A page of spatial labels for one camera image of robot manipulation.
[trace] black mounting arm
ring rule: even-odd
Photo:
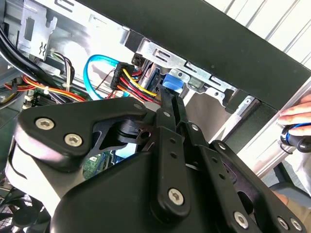
[[[156,112],[117,98],[32,108],[19,116],[16,144],[59,171],[138,144],[136,154],[62,198],[52,232],[306,232],[226,144],[205,141],[187,120],[182,99],[161,90],[161,101]],[[68,134],[77,136],[68,141]]]

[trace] yellow wire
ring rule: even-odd
[[[139,90],[141,90],[141,91],[143,91],[143,92],[146,92],[146,93],[148,93],[148,94],[151,95],[151,96],[156,96],[155,93],[152,93],[152,92],[146,90],[145,88],[143,88],[142,86],[140,86],[138,83],[136,83],[136,82],[134,81],[134,79],[130,76],[130,74],[127,72],[126,69],[123,69],[123,72],[124,72],[125,75],[130,79],[131,84],[133,84],[133,85],[134,85],[135,87],[137,87]]]
[[[8,101],[10,101],[10,99],[11,98],[13,98],[14,97],[14,93],[13,94],[11,94],[8,98],[6,98],[6,100],[5,101],[3,101],[2,103],[7,103]]]
[[[132,93],[130,93],[130,92],[128,92],[127,90],[125,90],[123,87],[121,87],[121,86],[119,86],[119,85],[118,85],[117,87],[118,87],[118,89],[120,89],[121,91],[124,91],[125,93],[129,94],[130,96],[133,96],[133,97],[134,97],[135,99],[137,99],[138,101],[144,103],[144,101],[138,99],[136,96],[134,96]]]
[[[27,82],[29,82],[32,86],[35,86],[35,87],[40,88],[40,89],[42,89],[42,90],[45,90],[45,87],[44,87],[44,86],[37,85],[36,83],[30,81],[29,79],[27,79]],[[76,100],[76,101],[78,101],[78,102],[81,102],[81,101],[82,101],[82,100],[76,98],[75,96],[69,95],[69,94],[64,93],[64,92],[62,92],[62,91],[51,90],[51,89],[48,89],[48,90],[51,91],[51,92],[57,93],[57,94],[61,94],[61,95],[64,95],[64,96],[68,96],[68,97],[73,98],[74,100]]]

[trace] finger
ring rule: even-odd
[[[300,113],[311,113],[311,102],[303,103],[280,113],[281,116],[296,115]]]
[[[311,122],[311,113],[302,113],[292,116],[281,116],[277,122],[281,125],[293,125]]]
[[[307,102],[311,102],[311,94],[305,96],[304,98],[301,99],[300,103],[307,103]]]
[[[300,126],[288,131],[291,135],[294,136],[311,136],[311,125]]]

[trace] red wire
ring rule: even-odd
[[[132,91],[130,91],[130,90],[126,90],[126,91],[128,91],[129,93],[131,93],[131,95],[133,95],[133,96],[135,96],[138,100],[140,100],[140,101],[142,101],[142,102],[145,102],[144,100],[142,100],[139,96],[137,96],[134,92],[132,92]]]
[[[141,74],[142,74],[142,71],[139,70],[139,71],[137,71],[137,72],[134,72],[134,73],[133,73],[133,76],[138,76],[138,75],[141,75]]]
[[[112,93],[113,93],[113,92],[114,92],[114,91],[110,92],[110,94],[107,96],[106,99],[109,99],[109,98],[112,96]]]
[[[128,81],[126,81],[123,77],[120,77],[120,80],[128,87],[130,88],[132,91],[134,91],[136,94],[138,94],[140,97],[142,97],[143,99],[145,99],[146,101],[149,102],[153,102],[154,100],[151,98],[148,98],[147,96],[144,96],[142,93],[140,93],[139,91],[137,91],[135,88],[131,87],[130,84],[128,83]]]
[[[8,84],[4,85],[6,88],[8,88],[9,90],[12,90],[12,87]],[[28,91],[28,90],[33,90],[36,89],[35,86],[29,86],[29,87],[17,87],[17,91]]]

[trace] orange wire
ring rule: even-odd
[[[8,88],[9,90],[12,90],[11,85],[5,84],[4,86]],[[23,86],[17,86],[17,91],[28,91],[28,90],[33,90],[35,88],[36,88],[35,86],[31,86],[31,85],[24,86],[23,85]]]
[[[23,76],[23,80],[24,82],[30,84],[30,85],[33,85],[37,88],[40,88],[40,89],[45,89],[46,87],[37,83],[37,82],[34,82],[32,80],[30,80],[27,76]],[[84,98],[82,98],[81,96],[78,96],[74,93],[71,93],[71,92],[68,92],[68,91],[64,91],[64,90],[61,90],[61,89],[56,89],[56,88],[51,88],[49,87],[48,90],[50,90],[51,92],[54,92],[54,93],[58,93],[58,94],[62,94],[62,95],[65,95],[65,96],[68,96],[68,97],[71,97],[73,99],[75,99],[76,101],[80,101],[80,102],[83,102],[83,101],[86,101]]]

